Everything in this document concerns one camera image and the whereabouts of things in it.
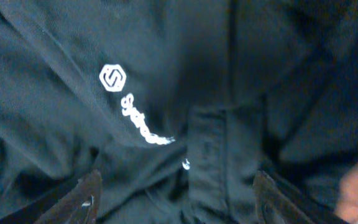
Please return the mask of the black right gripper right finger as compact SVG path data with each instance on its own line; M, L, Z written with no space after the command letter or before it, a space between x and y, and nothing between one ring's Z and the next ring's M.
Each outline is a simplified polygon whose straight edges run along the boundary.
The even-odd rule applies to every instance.
M255 210L262 224L348 224L274 172L255 174Z

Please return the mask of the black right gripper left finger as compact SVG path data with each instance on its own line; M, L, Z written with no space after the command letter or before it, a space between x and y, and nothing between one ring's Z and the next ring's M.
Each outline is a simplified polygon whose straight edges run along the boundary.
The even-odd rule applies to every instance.
M95 224L101 193L102 178L95 169L0 219L0 224Z

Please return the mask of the black polo shirt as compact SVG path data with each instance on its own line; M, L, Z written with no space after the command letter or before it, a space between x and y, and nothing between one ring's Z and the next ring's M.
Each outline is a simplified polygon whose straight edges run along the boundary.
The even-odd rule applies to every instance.
M96 223L257 223L260 169L335 214L357 163L358 1L0 0L0 219L95 169Z

